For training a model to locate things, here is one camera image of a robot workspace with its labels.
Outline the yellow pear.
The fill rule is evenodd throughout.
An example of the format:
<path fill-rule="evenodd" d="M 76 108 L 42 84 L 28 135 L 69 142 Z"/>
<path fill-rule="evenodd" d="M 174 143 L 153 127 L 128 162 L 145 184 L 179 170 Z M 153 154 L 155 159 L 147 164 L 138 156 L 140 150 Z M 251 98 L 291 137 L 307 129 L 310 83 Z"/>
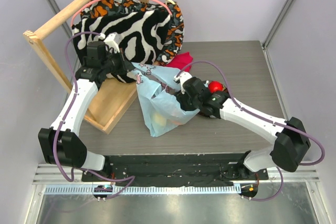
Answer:
<path fill-rule="evenodd" d="M 153 121 L 160 127 L 165 127 L 167 123 L 167 119 L 158 113 L 153 114 Z"/>

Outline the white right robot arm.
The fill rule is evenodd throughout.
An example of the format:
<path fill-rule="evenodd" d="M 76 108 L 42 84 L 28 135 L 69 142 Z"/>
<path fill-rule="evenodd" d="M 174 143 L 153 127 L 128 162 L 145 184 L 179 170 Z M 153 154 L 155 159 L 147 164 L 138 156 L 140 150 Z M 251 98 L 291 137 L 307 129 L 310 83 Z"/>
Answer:
<path fill-rule="evenodd" d="M 223 90 L 212 91 L 209 83 L 189 73 L 174 77 L 181 89 L 176 98 L 184 111 L 198 109 L 208 118 L 236 123 L 267 140 L 271 145 L 258 151 L 247 151 L 238 161 L 237 173 L 242 179 L 250 179 L 256 172 L 279 167 L 295 172 L 310 148 L 304 135 L 303 123 L 296 118 L 289 121 L 272 117 L 234 100 Z"/>

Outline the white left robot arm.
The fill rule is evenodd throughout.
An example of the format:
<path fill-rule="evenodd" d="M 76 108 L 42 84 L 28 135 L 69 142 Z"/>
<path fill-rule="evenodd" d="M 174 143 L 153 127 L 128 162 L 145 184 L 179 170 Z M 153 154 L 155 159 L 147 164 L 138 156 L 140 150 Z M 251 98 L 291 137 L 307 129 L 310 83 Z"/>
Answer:
<path fill-rule="evenodd" d="M 38 140 L 48 164 L 93 170 L 105 182 L 112 174 L 103 155 L 87 150 L 79 138 L 81 123 L 92 99 L 108 75 L 127 74 L 134 69 L 118 43 L 112 39 L 90 42 L 76 82 L 61 113 L 49 128 L 42 128 Z"/>

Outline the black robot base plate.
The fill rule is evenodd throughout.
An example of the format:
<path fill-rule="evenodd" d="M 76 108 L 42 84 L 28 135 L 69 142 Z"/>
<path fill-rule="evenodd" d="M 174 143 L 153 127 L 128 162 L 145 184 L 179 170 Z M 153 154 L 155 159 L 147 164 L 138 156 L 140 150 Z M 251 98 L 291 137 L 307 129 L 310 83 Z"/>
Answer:
<path fill-rule="evenodd" d="M 135 187 L 231 186 L 238 180 L 267 180 L 266 169 L 254 174 L 242 167 L 244 153 L 111 155 L 101 175 L 134 176 Z"/>

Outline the light blue cartoon plastic bag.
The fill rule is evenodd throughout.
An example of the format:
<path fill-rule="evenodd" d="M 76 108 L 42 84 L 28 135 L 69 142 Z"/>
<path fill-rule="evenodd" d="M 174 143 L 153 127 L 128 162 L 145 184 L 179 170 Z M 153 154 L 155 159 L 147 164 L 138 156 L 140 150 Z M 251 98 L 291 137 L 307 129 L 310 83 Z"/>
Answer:
<path fill-rule="evenodd" d="M 181 90 L 179 84 L 174 81 L 174 76 L 179 69 L 133 63 L 135 69 L 131 75 L 135 77 L 138 99 L 140 102 L 145 126 L 152 137 L 159 137 L 179 125 L 172 120 L 191 120 L 199 109 L 184 111 L 174 95 Z M 153 114 L 158 113 L 167 119 L 165 127 L 160 127 L 153 121 Z"/>

